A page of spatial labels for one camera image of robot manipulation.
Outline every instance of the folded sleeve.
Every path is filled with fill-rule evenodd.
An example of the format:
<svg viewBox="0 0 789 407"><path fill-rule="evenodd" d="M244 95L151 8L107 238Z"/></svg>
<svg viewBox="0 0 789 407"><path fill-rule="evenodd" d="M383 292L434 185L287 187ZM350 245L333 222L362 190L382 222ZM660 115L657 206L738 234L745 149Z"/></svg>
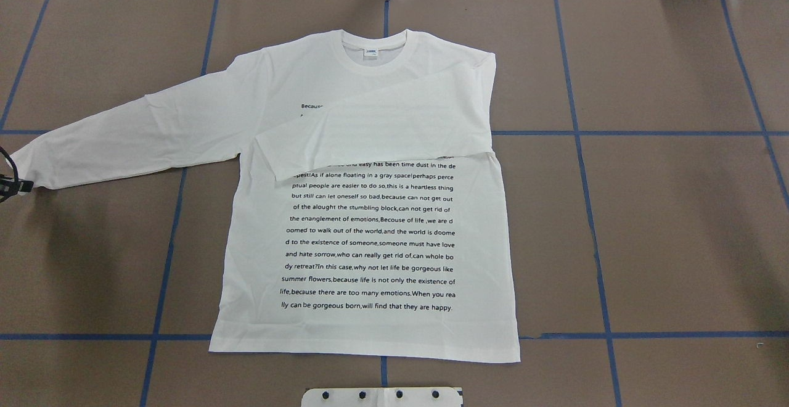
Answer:
<svg viewBox="0 0 789 407"><path fill-rule="evenodd" d="M73 187L231 159L256 134L270 67L264 51L43 134L12 154L36 187Z"/></svg>
<svg viewBox="0 0 789 407"><path fill-rule="evenodd" d="M256 141L276 180L331 165L490 152L495 69L493 54L478 67L457 64L322 107Z"/></svg>

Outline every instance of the neckline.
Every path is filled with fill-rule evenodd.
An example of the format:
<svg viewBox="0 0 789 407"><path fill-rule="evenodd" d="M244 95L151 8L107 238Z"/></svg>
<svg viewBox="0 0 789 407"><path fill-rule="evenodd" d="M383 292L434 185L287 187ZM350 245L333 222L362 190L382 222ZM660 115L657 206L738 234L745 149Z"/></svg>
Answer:
<svg viewBox="0 0 789 407"><path fill-rule="evenodd" d="M363 75L379 75L380 73L389 73L396 70L407 59L411 58L414 49L417 46L417 33L411 30L403 30L400 33L383 37L381 39L367 39L366 37L355 36L344 30L337 30L332 36L332 52L335 53L338 61L346 68L353 72L363 73ZM400 53L389 62L378 66L366 66L357 64L357 62L350 59L350 56L345 51L344 46L349 44L355 47L362 48L377 48L377 49L391 49L393 47L402 46L403 49Z"/></svg>

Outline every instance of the black device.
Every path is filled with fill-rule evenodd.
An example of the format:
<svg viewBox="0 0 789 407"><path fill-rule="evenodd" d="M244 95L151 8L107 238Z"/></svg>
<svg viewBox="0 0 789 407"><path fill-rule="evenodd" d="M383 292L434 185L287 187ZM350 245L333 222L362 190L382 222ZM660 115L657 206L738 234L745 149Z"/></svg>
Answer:
<svg viewBox="0 0 789 407"><path fill-rule="evenodd" d="M32 191L33 182L31 180L19 179L17 164L14 163L14 159L9 156L8 152L6 152L2 146L0 146L0 154L3 154L3 157L5 157L9 165L11 165L12 171L14 171L13 176L4 176L0 174L0 202L5 201L14 194L29 193Z"/></svg>

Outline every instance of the t-shirt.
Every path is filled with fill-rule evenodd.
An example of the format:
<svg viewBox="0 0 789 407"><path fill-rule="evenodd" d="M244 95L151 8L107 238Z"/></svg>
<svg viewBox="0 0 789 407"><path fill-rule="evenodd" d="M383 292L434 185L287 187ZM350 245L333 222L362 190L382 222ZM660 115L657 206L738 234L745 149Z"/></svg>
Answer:
<svg viewBox="0 0 789 407"><path fill-rule="evenodd" d="M62 188L240 154L215 352L520 360L492 53L328 31L48 132Z"/></svg>

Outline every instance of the blue tape line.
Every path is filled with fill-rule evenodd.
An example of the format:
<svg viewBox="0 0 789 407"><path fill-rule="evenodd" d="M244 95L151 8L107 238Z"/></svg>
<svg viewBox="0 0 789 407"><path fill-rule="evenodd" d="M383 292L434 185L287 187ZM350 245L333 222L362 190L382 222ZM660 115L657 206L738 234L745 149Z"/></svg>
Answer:
<svg viewBox="0 0 789 407"><path fill-rule="evenodd" d="M150 334L10 333L0 340L150 340Z"/></svg>
<svg viewBox="0 0 789 407"><path fill-rule="evenodd" d="M175 201L175 214L173 216L173 226L170 228L170 243L167 246L167 259L164 261L164 272L161 274L161 289L158 292L158 303L156 304L156 318L153 323L153 335L150 340L149 360L145 368L145 378L143 379L143 390L140 395L140 406L144 407L147 403L147 392L150 388L150 377L153 374L153 364L156 357L156 342L158 331L161 328L161 314L164 312L164 300L167 295L167 283L170 280L170 266L173 262L175 252L175 232L178 230L178 222L181 219L181 204L184 197L184 186L186 184L187 168L181 170L181 184L178 186L178 198Z"/></svg>
<svg viewBox="0 0 789 407"><path fill-rule="evenodd" d="M491 134L495 136L724 136L724 137L755 137L761 136L761 131L620 131L620 129L494 129Z"/></svg>
<svg viewBox="0 0 789 407"><path fill-rule="evenodd" d="M764 143L767 145L767 152L770 155L770 162L772 162L772 169L775 171L775 177L778 179L778 186L781 188L781 194L783 194L783 202L786 205L787 210L789 210L789 192L787 192L787 185L786 182L783 181L783 174L781 174L781 168L778 166L778 160L775 159L775 151L772 149L770 136L767 134L767 126L764 125L764 117L761 115L761 109L759 109L759 103L756 100L756 93L753 92L753 85L750 83L748 70L745 67L745 62L742 60L742 53L740 52L739 44L737 44L737 37L735 36L735 30L732 27L732 19L729 17L729 8L726 5L726 0L721 0L721 6L724 8L726 28L729 31L730 39L732 39L732 47L734 47L735 55L737 56L737 62L742 72L742 78L745 80L745 86L748 89L750 103L753 106L753 111L756 112L756 118L759 121L759 127L761 128L761 134L764 136Z"/></svg>
<svg viewBox="0 0 789 407"><path fill-rule="evenodd" d="M170 280L170 266L175 252L175 232L178 230L178 222L181 220L181 205L184 199L184 187L186 185L186 174L188 168L181 169L181 183L178 185L178 197L175 201L175 214L173 225L170 228L170 242L167 245L167 259L164 263L164 273L161 276L161 289L158 292L158 303L156 304L156 318L153 324L153 334L158 334L161 328L161 314L164 312L164 300L167 294L167 283Z"/></svg>
<svg viewBox="0 0 789 407"><path fill-rule="evenodd" d="M389 369L386 368L386 356L381 356L381 387L389 387Z"/></svg>
<svg viewBox="0 0 789 407"><path fill-rule="evenodd" d="M519 336L520 340L578 340L578 339L607 339L604 333L545 333L540 336Z"/></svg>
<svg viewBox="0 0 789 407"><path fill-rule="evenodd" d="M383 36L389 37L389 0L383 2Z"/></svg>
<svg viewBox="0 0 789 407"><path fill-rule="evenodd" d="M541 131L540 129L536 129L535 131L530 131L529 129L526 129L525 131L494 129L494 131L491 131L491 134L495 136L572 136L575 135L575 132L561 131L560 129L545 129L545 131Z"/></svg>
<svg viewBox="0 0 789 407"><path fill-rule="evenodd" d="M214 25L216 24L217 10L219 10L219 0L214 0L214 9L211 11L211 25L208 26L208 39L205 41L203 68L200 70L200 75L206 75L206 72L208 72L208 56L211 55L211 42L214 40Z"/></svg>
<svg viewBox="0 0 789 407"><path fill-rule="evenodd" d="M156 340L211 340L210 334L160 334Z"/></svg>
<svg viewBox="0 0 789 407"><path fill-rule="evenodd" d="M614 389L614 400L617 407L622 407L622 393L619 389L619 373L616 369L616 356L614 354L614 340L611 339L611 320L608 317L608 302L605 296L605 284L603 282L603 266L600 264L600 249L597 245L597 230L595 230L594 214L592 213L592 200L589 197L589 183L586 179L586 165L584 164L583 148L581 148L581 135L578 128L578 115L575 112L575 98L573 94L573 84L570 80L570 64L567 60L567 49L564 40L564 29L562 25L562 13L558 0L553 0L556 13L556 26L558 28L558 44L562 50L562 64L564 66L564 79L567 86L567 99L570 103L570 116L573 121L573 131L575 132L575 151L578 154L578 168L581 172L581 185L584 190L584 202L586 203L586 218L589 222L589 229L592 232L592 243L594 244L594 260L597 266L597 290L600 294L600 308L603 314L603 327L608 346L608 364L611 367L611 382Z"/></svg>
<svg viewBox="0 0 789 407"><path fill-rule="evenodd" d="M143 391L140 393L140 407L145 407L147 404L147 392L150 389L150 375L153 373L153 361L156 358L156 341L150 342L149 360L145 366L145 380L143 381Z"/></svg>
<svg viewBox="0 0 789 407"><path fill-rule="evenodd" d="M11 112L11 104L14 103L14 96L17 95L17 87L19 87L19 82L22 81L22 73L25 72L25 65L28 64L28 57L30 57L30 51L33 49L33 43L36 41L36 36L39 34L41 22L43 22L44 19L44 12L47 11L49 1L50 0L44 0L43 5L41 5L39 17L36 19L36 25L33 27L32 34L30 35L28 47L25 48L25 55L22 56L22 62L19 64L19 70L17 70L17 76L14 78L14 84L11 86L11 92L8 95L6 107L3 108L2 117L0 117L0 130L3 129L6 125L6 120L8 120L8 114Z"/></svg>
<svg viewBox="0 0 789 407"><path fill-rule="evenodd" d="M657 331L612 333L614 339L715 339L716 337L789 337L789 331Z"/></svg>
<svg viewBox="0 0 789 407"><path fill-rule="evenodd" d="M724 137L753 137L761 136L760 131L604 131L604 129L587 129L578 131L582 136L724 136Z"/></svg>

